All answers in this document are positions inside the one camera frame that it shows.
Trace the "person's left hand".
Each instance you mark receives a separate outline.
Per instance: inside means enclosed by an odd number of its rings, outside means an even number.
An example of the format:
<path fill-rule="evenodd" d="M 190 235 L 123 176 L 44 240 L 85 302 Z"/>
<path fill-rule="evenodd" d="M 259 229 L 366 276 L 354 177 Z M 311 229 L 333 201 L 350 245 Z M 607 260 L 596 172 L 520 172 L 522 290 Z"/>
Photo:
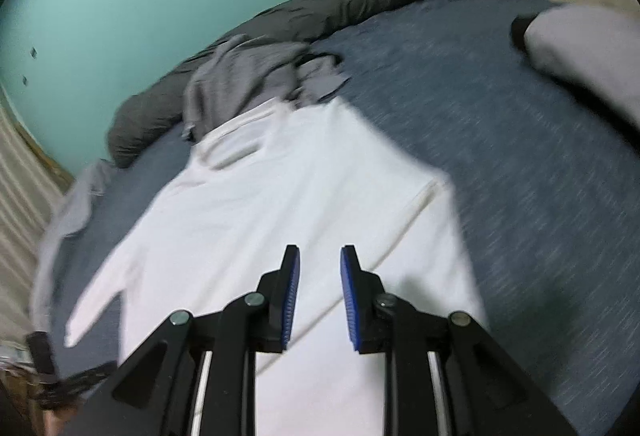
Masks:
<path fill-rule="evenodd" d="M 42 412 L 44 434 L 46 436 L 60 436 L 68 422 L 78 412 L 77 406 L 67 406 L 58 410 L 44 410 Z"/>

